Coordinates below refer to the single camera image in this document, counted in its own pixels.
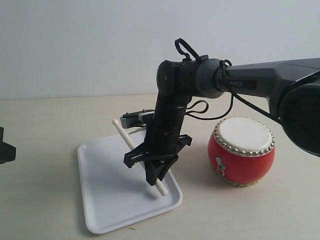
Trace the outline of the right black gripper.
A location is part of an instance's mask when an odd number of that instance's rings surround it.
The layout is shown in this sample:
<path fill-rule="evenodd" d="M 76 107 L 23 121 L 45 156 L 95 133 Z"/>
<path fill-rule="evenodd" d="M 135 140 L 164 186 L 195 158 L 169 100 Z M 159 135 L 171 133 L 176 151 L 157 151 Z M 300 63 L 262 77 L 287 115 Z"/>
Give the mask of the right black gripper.
<path fill-rule="evenodd" d="M 149 185 L 154 186 L 157 180 L 163 180 L 177 162 L 178 153 L 191 143 L 189 135 L 180 135 L 177 130 L 158 134 L 151 126 L 146 126 L 143 142 L 124 154 L 123 163 L 131 168 L 136 163 L 143 162 L 145 179 Z"/>

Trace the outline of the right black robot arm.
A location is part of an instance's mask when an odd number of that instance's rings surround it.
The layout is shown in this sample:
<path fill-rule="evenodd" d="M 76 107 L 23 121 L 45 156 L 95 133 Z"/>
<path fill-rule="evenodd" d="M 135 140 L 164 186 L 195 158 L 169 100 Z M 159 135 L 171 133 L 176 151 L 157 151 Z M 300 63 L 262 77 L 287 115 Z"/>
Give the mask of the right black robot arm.
<path fill-rule="evenodd" d="M 181 134 L 192 97 L 216 99 L 229 92 L 265 98 L 264 115 L 280 124 L 300 149 L 320 154 L 320 60 L 318 58 L 232 65 L 229 60 L 201 57 L 163 61 L 156 73 L 158 95 L 154 110 L 124 114 L 125 129 L 146 127 L 143 142 L 124 155 L 131 168 L 142 162 L 150 185 L 162 180 L 192 139 Z"/>

